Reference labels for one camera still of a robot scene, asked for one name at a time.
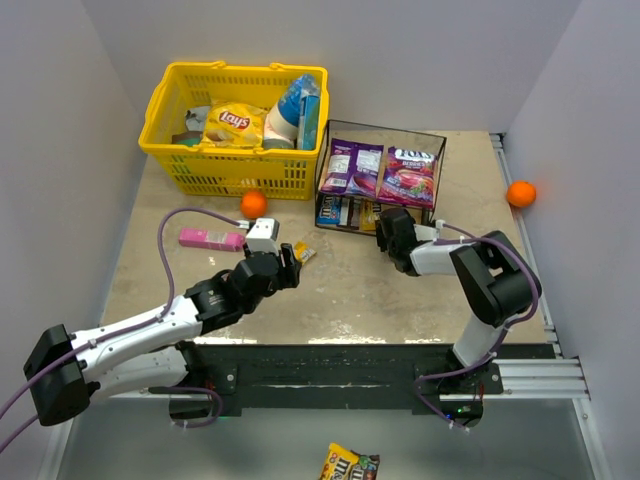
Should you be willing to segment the yellow plastic shopping basket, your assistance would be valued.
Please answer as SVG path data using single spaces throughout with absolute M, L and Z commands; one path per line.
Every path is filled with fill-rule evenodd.
M 217 148 L 173 144 L 185 130 L 185 114 L 213 100 L 271 108 L 303 74 L 319 86 L 315 148 Z M 167 66 L 146 109 L 140 149 L 155 158 L 179 189 L 189 195 L 240 197 L 255 189 L 274 199 L 308 200 L 315 189 L 330 106 L 328 71 L 321 66 L 272 63 L 268 66 L 215 62 L 174 62 Z

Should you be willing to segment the orange fruit at wall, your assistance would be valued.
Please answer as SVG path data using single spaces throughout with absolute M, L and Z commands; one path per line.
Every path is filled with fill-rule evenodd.
M 535 202 L 536 196 L 536 188 L 527 181 L 514 181 L 506 191 L 507 202 L 515 208 L 529 207 Z

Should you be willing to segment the brown chocolate bar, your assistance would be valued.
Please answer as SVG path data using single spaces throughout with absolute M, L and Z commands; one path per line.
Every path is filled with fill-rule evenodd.
M 362 200 L 359 198 L 343 197 L 341 199 L 340 218 L 338 227 L 347 230 L 361 230 Z

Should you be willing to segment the blue M&M bag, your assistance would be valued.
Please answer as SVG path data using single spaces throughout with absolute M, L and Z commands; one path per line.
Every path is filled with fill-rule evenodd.
M 341 217 L 341 203 L 340 196 L 323 195 L 319 203 L 316 223 L 318 225 L 337 226 Z

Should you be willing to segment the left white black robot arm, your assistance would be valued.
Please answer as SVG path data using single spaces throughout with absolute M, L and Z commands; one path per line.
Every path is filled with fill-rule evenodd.
M 93 330 L 70 333 L 62 324 L 45 330 L 23 367 L 39 423 L 53 426 L 82 413 L 125 363 L 237 323 L 263 299 L 297 287 L 300 270 L 284 243 L 276 252 L 247 252 L 234 269 L 155 310 Z

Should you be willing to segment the yellow Lays chip bag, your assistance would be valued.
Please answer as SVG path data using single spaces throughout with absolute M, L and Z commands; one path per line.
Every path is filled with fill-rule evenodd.
M 215 100 L 206 115 L 201 144 L 252 149 L 262 145 L 267 111 L 242 102 Z

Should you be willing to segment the purple candy bag back side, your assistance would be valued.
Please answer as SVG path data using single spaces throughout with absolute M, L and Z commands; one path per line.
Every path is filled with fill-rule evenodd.
M 383 145 L 334 138 L 320 191 L 374 199 L 383 151 Z

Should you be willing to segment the grey crumpled packet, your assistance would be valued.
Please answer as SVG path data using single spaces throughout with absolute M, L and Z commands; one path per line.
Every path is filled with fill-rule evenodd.
M 202 133 L 206 125 L 209 110 L 210 107 L 208 105 L 187 109 L 184 117 L 186 130 Z

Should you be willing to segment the small yellow candy bag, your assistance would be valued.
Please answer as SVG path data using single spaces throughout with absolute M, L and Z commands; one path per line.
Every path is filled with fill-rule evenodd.
M 304 265 L 316 255 L 316 251 L 307 243 L 299 241 L 294 245 L 294 254 L 296 260 Z

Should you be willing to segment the purple Fox's berries bag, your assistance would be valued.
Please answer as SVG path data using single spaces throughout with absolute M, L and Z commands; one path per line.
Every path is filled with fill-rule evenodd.
M 431 209 L 435 200 L 437 161 L 438 157 L 431 153 L 389 147 L 377 200 Z

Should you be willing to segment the pink rectangular box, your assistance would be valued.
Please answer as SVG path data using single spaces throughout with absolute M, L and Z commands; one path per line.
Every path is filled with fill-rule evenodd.
M 183 228 L 180 231 L 178 242 L 183 247 L 238 252 L 243 249 L 245 237 L 238 233 Z

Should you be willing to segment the blue cardboard box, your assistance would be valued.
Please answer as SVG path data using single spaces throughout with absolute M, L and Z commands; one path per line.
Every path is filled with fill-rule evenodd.
M 320 98 L 306 95 L 301 98 L 300 117 L 296 147 L 298 150 L 312 151 L 316 146 L 319 120 Z

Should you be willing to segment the M&M bags on floor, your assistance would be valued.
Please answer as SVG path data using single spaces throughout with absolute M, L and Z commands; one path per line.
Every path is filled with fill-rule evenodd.
M 375 480 L 380 456 L 360 454 L 330 443 L 319 480 Z

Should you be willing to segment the yellow M&M bag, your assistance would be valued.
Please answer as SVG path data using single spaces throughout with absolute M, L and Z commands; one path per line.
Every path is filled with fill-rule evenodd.
M 359 229 L 364 232 L 374 231 L 381 211 L 382 206 L 380 203 L 363 200 L 359 215 Z

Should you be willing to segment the brown green packet in basket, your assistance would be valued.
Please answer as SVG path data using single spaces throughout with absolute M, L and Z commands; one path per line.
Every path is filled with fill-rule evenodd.
M 194 147 L 200 144 L 202 140 L 202 131 L 188 130 L 179 134 L 175 134 L 171 138 L 171 143 L 174 145 L 183 145 L 187 147 Z

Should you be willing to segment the orange fruit near basket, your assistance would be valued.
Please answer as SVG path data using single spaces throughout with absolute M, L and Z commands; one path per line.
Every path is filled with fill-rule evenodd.
M 240 211 L 250 220 L 264 217 L 268 211 L 268 200 L 260 191 L 248 191 L 241 198 Z

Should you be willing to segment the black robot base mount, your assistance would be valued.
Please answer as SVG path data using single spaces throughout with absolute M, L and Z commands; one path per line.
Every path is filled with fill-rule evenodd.
M 447 345 L 201 345 L 177 346 L 186 361 L 185 388 L 205 387 L 222 399 L 222 413 L 247 409 L 407 410 L 440 408 L 467 427 L 484 413 L 480 397 L 501 394 L 496 363 L 454 378 L 415 379 L 452 369 Z

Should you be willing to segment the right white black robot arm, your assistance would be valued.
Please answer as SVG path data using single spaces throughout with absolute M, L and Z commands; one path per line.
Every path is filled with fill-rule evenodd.
M 398 271 L 413 277 L 452 275 L 462 287 L 471 317 L 451 348 L 455 368 L 442 378 L 490 362 L 511 327 L 537 311 L 540 280 L 500 230 L 474 236 L 444 221 L 420 225 L 407 209 L 391 208 L 376 221 L 376 242 Z

